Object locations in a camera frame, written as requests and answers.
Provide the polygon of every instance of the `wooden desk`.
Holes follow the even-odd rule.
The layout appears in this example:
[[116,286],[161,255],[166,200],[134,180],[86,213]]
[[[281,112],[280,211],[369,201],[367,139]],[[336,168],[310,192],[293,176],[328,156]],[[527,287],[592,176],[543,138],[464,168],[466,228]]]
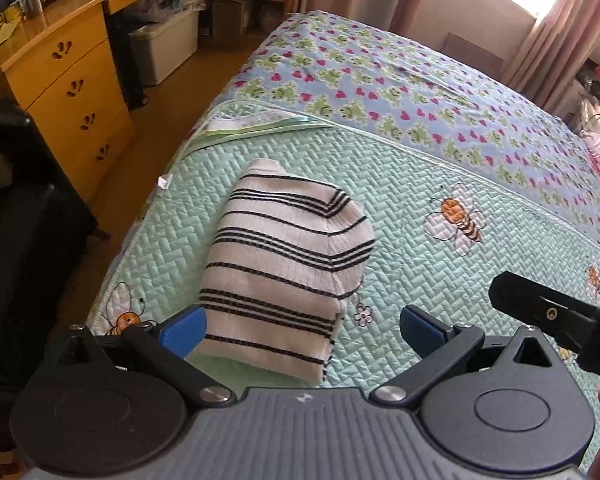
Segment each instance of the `wooden desk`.
[[138,0],[59,0],[0,45],[0,97],[15,99],[87,201],[134,131],[105,15]]

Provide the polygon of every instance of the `mattress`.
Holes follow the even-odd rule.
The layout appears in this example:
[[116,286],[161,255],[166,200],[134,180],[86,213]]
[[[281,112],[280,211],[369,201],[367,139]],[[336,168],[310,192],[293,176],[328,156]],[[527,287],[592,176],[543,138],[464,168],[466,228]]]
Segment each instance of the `mattress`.
[[[269,124],[254,130],[263,116]],[[368,392],[417,361],[400,338],[398,317],[405,304],[449,324],[469,322],[487,333],[513,334],[518,322],[491,308],[488,299],[492,278],[504,270],[600,305],[600,244],[555,212],[395,140],[263,102],[235,100],[211,110],[174,158],[163,179],[169,185],[150,202],[90,313],[88,324],[96,334],[111,330],[111,316],[118,312],[113,303],[158,322],[196,303],[224,200],[242,168],[259,157],[342,187],[363,205],[376,232],[363,286],[349,305],[324,387]],[[467,244],[466,250],[454,238],[434,237],[432,219],[451,196],[460,196],[482,227],[482,242]],[[122,298],[120,283],[128,288]],[[369,309],[364,319],[356,316],[358,303]],[[237,392],[248,385],[303,385],[196,351],[187,359]],[[570,359],[567,366],[598,416],[600,377]],[[600,422],[585,464],[599,445]]]
[[314,11],[287,20],[215,104],[258,100],[353,126],[467,168],[600,244],[600,175],[559,118],[390,32]]

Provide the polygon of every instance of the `ribbed gray surface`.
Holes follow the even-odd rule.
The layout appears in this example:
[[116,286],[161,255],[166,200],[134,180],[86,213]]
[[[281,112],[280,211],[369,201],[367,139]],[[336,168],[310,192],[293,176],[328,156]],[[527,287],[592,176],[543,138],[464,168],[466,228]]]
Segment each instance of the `ribbed gray surface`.
[[[56,480],[33,470],[26,480]],[[250,390],[206,410],[180,443],[116,480],[483,480],[437,455],[410,415],[377,408],[354,388]],[[547,477],[582,480],[575,473]]]

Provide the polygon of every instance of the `triangular hole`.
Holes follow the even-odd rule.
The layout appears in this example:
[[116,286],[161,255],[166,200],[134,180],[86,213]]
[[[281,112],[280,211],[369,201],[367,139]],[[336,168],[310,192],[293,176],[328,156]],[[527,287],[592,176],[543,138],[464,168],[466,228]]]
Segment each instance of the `triangular hole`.
[[551,361],[549,361],[535,337],[525,337],[513,360],[523,365],[541,366],[543,368],[551,366]]

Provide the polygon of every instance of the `black leather chair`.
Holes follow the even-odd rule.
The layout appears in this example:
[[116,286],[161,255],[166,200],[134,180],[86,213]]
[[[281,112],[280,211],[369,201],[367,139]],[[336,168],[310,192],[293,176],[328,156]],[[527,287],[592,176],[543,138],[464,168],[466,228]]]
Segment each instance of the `black leather chair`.
[[33,119],[0,100],[0,153],[13,183],[0,190],[0,388],[23,386],[43,356],[56,307],[96,219]]

